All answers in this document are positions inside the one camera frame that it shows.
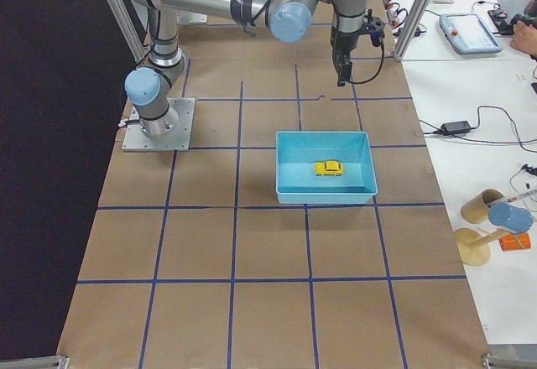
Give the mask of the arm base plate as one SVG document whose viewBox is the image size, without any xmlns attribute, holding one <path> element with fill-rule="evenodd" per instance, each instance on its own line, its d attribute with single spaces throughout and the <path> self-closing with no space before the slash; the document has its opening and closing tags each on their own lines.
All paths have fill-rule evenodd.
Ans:
<svg viewBox="0 0 537 369">
<path fill-rule="evenodd" d="M 123 139 L 126 152 L 165 152 L 190 149 L 190 137 L 195 115 L 196 99 L 172 97 L 169 110 L 159 120 L 143 120 L 133 107 Z"/>
</svg>

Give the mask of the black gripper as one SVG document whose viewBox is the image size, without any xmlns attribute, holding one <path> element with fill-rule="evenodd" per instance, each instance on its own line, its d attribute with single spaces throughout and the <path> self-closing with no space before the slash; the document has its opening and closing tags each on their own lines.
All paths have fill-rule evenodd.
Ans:
<svg viewBox="0 0 537 369">
<path fill-rule="evenodd" d="M 337 85 L 340 87 L 343 87 L 351 80 L 352 62 L 342 60 L 345 56 L 349 56 L 357 47 L 359 36 L 360 30 L 345 33 L 336 30 L 334 26 L 331 27 L 330 44 L 332 47 L 332 61 L 334 64 L 337 64 Z"/>
</svg>

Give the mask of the person hand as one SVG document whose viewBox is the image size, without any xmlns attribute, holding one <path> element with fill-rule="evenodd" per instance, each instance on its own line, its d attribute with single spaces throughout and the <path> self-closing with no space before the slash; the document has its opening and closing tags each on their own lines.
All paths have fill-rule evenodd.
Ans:
<svg viewBox="0 0 537 369">
<path fill-rule="evenodd" d="M 537 30 L 533 25 L 518 21 L 514 25 L 514 34 L 510 46 L 517 51 L 535 57 L 537 54 Z"/>
</svg>

